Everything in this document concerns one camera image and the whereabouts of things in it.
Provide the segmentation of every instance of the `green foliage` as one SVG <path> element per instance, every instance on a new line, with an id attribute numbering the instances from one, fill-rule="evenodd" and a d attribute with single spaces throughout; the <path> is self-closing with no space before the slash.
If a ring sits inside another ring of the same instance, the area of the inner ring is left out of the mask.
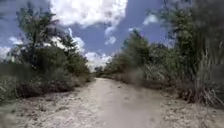
<path id="1" fill-rule="evenodd" d="M 34 11 L 30 3 L 17 13 L 23 44 L 9 52 L 11 60 L 0 64 L 0 102 L 72 91 L 91 80 L 86 58 L 78 53 L 72 37 L 57 28 L 53 16 L 41 9 Z"/>
<path id="2" fill-rule="evenodd" d="M 125 83 L 173 87 L 189 102 L 223 104 L 224 75 L 217 76 L 220 71 L 215 70 L 224 69 L 223 4 L 223 0 L 164 0 L 158 16 L 174 45 L 148 43 L 134 30 L 104 74 Z"/>

